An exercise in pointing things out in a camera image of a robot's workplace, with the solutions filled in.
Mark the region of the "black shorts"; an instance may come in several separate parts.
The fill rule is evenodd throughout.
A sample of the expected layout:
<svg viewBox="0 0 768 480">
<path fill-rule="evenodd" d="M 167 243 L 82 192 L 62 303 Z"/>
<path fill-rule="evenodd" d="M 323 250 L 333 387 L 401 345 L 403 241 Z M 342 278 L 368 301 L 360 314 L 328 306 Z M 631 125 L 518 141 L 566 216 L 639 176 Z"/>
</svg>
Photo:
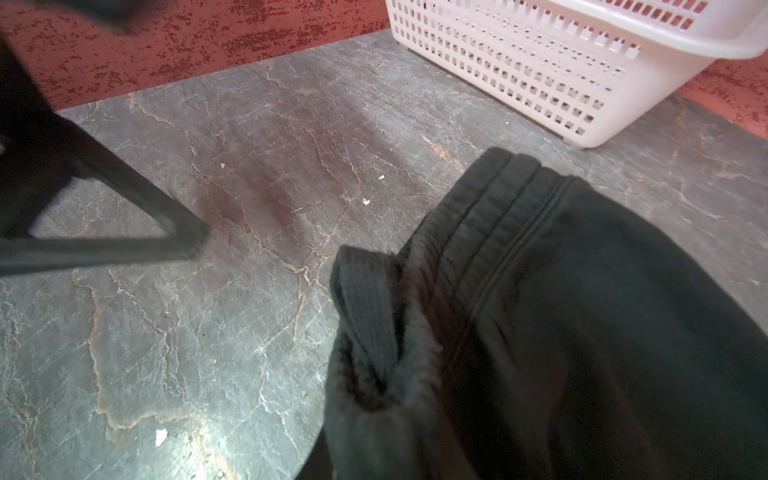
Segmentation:
<svg viewBox="0 0 768 480">
<path fill-rule="evenodd" d="M 493 147 L 395 254 L 342 246 L 302 479 L 763 479 L 767 337 L 667 235 Z"/>
</svg>

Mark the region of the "white plastic basket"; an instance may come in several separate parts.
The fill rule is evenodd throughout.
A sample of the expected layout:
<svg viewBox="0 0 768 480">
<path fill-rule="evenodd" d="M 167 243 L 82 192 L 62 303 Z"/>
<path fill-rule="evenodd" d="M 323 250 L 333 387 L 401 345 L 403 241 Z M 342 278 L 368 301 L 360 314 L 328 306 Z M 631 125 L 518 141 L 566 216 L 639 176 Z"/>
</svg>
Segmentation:
<svg viewBox="0 0 768 480">
<path fill-rule="evenodd" d="M 767 48 L 763 1 L 388 0 L 397 43 L 580 148 L 720 59 Z"/>
</svg>

